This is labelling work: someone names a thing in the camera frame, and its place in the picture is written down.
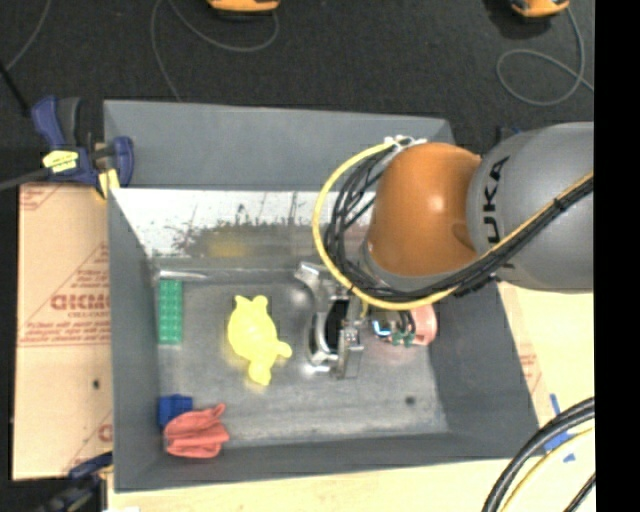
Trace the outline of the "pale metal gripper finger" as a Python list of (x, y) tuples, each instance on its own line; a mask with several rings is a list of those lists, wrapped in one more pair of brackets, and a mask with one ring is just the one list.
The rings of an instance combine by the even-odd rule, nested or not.
[(341, 379), (356, 378), (359, 374), (363, 353), (364, 346), (360, 341), (359, 329), (353, 326), (344, 326), (340, 330), (338, 338), (338, 377)]
[(330, 332), (328, 320), (327, 312), (316, 312), (307, 325), (306, 357), (316, 373), (334, 371), (339, 360), (336, 334)]

